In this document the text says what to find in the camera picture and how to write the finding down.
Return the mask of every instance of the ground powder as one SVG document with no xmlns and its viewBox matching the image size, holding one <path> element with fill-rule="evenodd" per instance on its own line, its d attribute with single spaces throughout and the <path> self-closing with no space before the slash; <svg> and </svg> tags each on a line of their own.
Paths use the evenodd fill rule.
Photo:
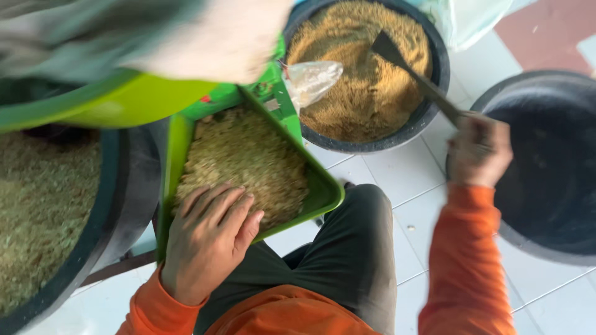
<svg viewBox="0 0 596 335">
<path fill-rule="evenodd" d="M 288 64 L 343 64 L 325 97 L 300 112 L 314 131 L 347 142 L 371 142 L 401 128 L 422 102 L 414 79 L 370 51 L 383 29 L 417 73 L 430 76 L 429 42 L 420 24 L 379 3 L 339 2 L 304 22 L 291 40 Z"/>
<path fill-rule="evenodd" d="M 294 219 L 308 195 L 306 160 L 257 112 L 243 107 L 197 122 L 172 214 L 195 188 L 231 181 L 254 194 L 260 231 Z"/>
<path fill-rule="evenodd" d="M 0 135 L 0 316 L 45 286 L 79 240 L 100 182 L 91 137 L 56 145 Z"/>
</svg>

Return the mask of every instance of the left hand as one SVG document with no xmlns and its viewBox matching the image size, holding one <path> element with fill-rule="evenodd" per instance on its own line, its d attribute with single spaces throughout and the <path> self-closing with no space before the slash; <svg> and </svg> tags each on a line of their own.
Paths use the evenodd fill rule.
<svg viewBox="0 0 596 335">
<path fill-rule="evenodd" d="M 174 299 L 199 305 L 244 259 L 264 212 L 248 216 L 254 202 L 229 182 L 203 186 L 181 204 L 170 227 L 162 286 Z"/>
</svg>

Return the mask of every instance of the hand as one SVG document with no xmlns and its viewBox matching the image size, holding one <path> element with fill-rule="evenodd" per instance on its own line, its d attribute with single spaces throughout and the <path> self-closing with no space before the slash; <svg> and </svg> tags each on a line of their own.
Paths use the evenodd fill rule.
<svg viewBox="0 0 596 335">
<path fill-rule="evenodd" d="M 452 180 L 494 188 L 513 158 L 509 125 L 471 114 L 460 119 L 458 128 L 459 134 L 449 142 Z"/>
<path fill-rule="evenodd" d="M 199 305 L 244 259 L 264 212 L 247 217 L 254 196 L 229 182 L 203 186 L 180 205 L 170 227 L 162 286 L 174 299 Z"/>
</svg>

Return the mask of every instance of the dark green pants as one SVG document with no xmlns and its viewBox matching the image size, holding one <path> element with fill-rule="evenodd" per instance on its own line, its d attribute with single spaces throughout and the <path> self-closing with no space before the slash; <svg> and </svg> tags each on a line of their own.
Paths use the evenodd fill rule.
<svg viewBox="0 0 596 335">
<path fill-rule="evenodd" d="M 325 222 L 298 267 L 290 269 L 264 242 L 211 294 L 198 315 L 203 334 L 227 310 L 271 287 L 291 284 L 344 306 L 375 331 L 393 334 L 396 279 L 391 203 L 376 185 L 346 190 L 346 199 Z"/>
</svg>

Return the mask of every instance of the blurred cloth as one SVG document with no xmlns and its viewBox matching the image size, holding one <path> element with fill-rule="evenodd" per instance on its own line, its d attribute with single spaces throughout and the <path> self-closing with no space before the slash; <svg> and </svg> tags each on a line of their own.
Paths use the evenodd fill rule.
<svg viewBox="0 0 596 335">
<path fill-rule="evenodd" d="M 253 83 L 264 71 L 293 4 L 293 0 L 10 2 L 0 4 L 0 77 L 74 83 L 104 79 L 117 67 L 169 79 Z"/>
</svg>

